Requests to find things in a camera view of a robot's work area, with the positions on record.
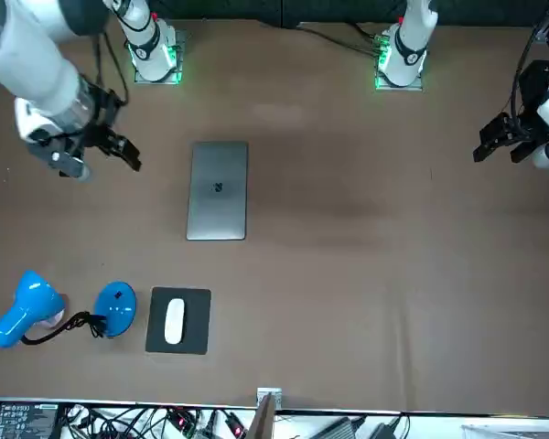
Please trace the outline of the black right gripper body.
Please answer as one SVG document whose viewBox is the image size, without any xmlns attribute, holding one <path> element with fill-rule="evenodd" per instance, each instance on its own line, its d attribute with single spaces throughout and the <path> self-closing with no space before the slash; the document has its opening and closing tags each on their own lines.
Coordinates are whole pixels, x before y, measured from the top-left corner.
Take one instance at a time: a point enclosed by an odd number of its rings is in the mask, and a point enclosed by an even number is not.
<svg viewBox="0 0 549 439">
<path fill-rule="evenodd" d="M 122 136 L 113 130 L 116 116 L 124 101 L 113 91 L 88 83 L 94 103 L 91 119 L 79 131 L 69 135 L 75 147 L 121 147 Z"/>
</svg>

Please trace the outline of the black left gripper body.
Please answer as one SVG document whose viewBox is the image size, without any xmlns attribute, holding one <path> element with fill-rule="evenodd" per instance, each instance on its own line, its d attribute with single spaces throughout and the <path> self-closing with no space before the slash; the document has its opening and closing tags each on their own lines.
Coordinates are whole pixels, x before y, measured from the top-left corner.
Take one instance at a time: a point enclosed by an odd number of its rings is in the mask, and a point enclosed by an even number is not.
<svg viewBox="0 0 549 439">
<path fill-rule="evenodd" d="M 522 141 L 532 140 L 544 123 L 537 113 L 549 86 L 549 60 L 532 61 L 518 77 L 522 109 L 511 112 L 514 131 Z"/>
</svg>

